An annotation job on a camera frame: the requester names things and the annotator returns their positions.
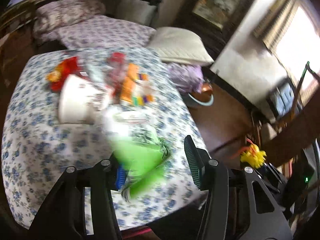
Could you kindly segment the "purple floral blanket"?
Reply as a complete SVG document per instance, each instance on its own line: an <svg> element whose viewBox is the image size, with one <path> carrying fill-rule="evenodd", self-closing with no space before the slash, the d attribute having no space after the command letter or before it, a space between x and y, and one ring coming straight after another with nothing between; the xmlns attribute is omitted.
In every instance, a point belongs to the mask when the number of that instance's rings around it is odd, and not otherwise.
<svg viewBox="0 0 320 240"><path fill-rule="evenodd" d="M201 92L204 79L200 65L169 63L167 67L169 77L180 93Z"/></svg>

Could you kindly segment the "pink transparent pastry wrapper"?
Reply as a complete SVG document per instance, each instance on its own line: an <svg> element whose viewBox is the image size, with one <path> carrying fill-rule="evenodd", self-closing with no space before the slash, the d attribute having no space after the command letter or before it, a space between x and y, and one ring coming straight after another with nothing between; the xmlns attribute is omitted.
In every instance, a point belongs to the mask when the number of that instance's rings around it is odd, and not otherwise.
<svg viewBox="0 0 320 240"><path fill-rule="evenodd" d="M112 88L112 95L121 89L124 77L126 75L127 63L126 55L121 52L114 52L107 59L107 68L105 69L105 83L107 87Z"/></svg>

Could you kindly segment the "bright window with blind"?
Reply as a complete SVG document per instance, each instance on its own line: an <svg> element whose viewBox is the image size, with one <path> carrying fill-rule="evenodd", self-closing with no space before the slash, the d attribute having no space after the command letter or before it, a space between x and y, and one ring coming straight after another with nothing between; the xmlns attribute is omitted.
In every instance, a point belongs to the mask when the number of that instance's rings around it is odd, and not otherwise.
<svg viewBox="0 0 320 240"><path fill-rule="evenodd" d="M307 62L319 73L319 16L309 0L275 0L253 35L294 82Z"/></svg>

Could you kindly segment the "copper brown bowl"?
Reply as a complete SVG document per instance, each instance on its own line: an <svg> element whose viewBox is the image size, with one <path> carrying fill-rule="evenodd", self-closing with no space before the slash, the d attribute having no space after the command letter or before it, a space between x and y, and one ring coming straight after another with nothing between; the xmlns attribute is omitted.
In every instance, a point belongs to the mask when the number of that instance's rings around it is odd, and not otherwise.
<svg viewBox="0 0 320 240"><path fill-rule="evenodd" d="M207 83L207 82L203 83L201 92L199 94L200 101L208 102L211 98L212 91L213 91L213 88L210 83Z"/></svg>

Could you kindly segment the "green snack bag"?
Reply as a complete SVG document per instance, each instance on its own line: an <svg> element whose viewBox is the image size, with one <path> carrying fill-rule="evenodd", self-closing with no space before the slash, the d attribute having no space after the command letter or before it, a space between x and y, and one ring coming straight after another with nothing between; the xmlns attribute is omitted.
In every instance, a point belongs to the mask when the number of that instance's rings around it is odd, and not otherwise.
<svg viewBox="0 0 320 240"><path fill-rule="evenodd" d="M108 107L101 115L101 127L125 172L125 181L118 185L126 202L136 199L163 179L172 146L167 139L158 136L153 111Z"/></svg>

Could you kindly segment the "cream quilted pillow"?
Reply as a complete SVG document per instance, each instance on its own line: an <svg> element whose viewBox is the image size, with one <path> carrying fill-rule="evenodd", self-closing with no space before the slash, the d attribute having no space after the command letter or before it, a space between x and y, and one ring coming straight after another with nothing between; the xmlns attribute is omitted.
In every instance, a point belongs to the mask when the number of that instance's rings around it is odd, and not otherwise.
<svg viewBox="0 0 320 240"><path fill-rule="evenodd" d="M208 66L214 63L201 38L187 29L158 28L146 48L153 49L162 62Z"/></svg>

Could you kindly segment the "framed landscape painting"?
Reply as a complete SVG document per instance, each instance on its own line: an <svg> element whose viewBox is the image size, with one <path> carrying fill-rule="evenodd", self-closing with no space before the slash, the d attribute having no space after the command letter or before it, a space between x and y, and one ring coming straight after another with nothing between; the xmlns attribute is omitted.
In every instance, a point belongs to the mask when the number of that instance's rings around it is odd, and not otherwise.
<svg viewBox="0 0 320 240"><path fill-rule="evenodd" d="M198 0L193 13L222 30L241 0Z"/></svg>

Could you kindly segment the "old television set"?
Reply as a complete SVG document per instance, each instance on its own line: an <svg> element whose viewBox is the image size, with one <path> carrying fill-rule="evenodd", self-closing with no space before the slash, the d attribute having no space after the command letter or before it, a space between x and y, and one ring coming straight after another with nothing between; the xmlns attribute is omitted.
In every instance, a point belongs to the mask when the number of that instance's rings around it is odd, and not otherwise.
<svg viewBox="0 0 320 240"><path fill-rule="evenodd" d="M278 82L268 94L266 101L276 121L289 113L294 101L296 87L289 77Z"/></svg>

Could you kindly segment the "dark wooden bed frame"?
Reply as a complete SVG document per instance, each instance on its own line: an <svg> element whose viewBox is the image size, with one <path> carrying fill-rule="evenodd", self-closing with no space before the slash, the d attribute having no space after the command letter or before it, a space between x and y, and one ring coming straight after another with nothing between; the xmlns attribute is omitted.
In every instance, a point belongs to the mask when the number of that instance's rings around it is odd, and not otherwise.
<svg viewBox="0 0 320 240"><path fill-rule="evenodd" d="M64 46L58 41L40 42L33 37L36 10L56 0L23 0L1 14L1 87L15 83L24 64L35 54Z"/></svg>

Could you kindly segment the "blue floral bed quilt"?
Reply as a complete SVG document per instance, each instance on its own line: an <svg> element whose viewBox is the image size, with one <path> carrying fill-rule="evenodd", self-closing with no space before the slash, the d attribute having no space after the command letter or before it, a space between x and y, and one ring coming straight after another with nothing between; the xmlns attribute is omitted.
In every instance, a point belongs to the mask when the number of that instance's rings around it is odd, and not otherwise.
<svg viewBox="0 0 320 240"><path fill-rule="evenodd" d="M61 124L57 117L59 96L49 90L46 75L60 62L77 56L98 73L115 51L140 66L157 89L150 109L159 137L167 139L172 155L164 180L137 199L126 202L119 192L112 198L122 230L148 224L203 197L193 184L184 153L190 135L205 148L200 132L169 73L154 50L146 48L82 48L32 56L17 82L5 117L2 176L10 211L18 224L29 228L40 205L67 166L88 168L111 152L101 131L87 124Z"/></svg>

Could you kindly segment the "light blue plastic basin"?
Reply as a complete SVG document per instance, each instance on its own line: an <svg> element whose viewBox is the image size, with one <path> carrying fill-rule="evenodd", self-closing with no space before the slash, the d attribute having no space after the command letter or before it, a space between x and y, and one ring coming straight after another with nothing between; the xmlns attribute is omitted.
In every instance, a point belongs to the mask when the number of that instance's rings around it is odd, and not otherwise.
<svg viewBox="0 0 320 240"><path fill-rule="evenodd" d="M187 96L187 105L192 108L198 108L198 107L208 107L211 106L214 102L214 96L210 90L202 92L202 93L196 93L192 92L189 93Z"/></svg>

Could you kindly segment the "orange colourful snack packet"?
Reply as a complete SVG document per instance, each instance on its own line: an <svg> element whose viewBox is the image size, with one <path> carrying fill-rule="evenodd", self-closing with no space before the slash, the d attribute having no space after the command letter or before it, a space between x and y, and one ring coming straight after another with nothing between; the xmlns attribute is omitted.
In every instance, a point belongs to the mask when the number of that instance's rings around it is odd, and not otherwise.
<svg viewBox="0 0 320 240"><path fill-rule="evenodd" d="M120 103L130 106L144 106L155 100L154 89L149 81L149 76L140 72L140 66L129 63L124 78Z"/></svg>

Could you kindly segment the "red snack wrapper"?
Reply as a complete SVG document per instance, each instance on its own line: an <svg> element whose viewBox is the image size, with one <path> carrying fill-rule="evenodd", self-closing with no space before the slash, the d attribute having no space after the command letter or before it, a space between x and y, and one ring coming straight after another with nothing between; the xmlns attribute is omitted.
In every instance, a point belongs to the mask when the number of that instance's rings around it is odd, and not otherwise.
<svg viewBox="0 0 320 240"><path fill-rule="evenodd" d="M46 76L46 80L50 82L50 89L53 92L60 92L67 77L79 70L77 56L63 60Z"/></svg>

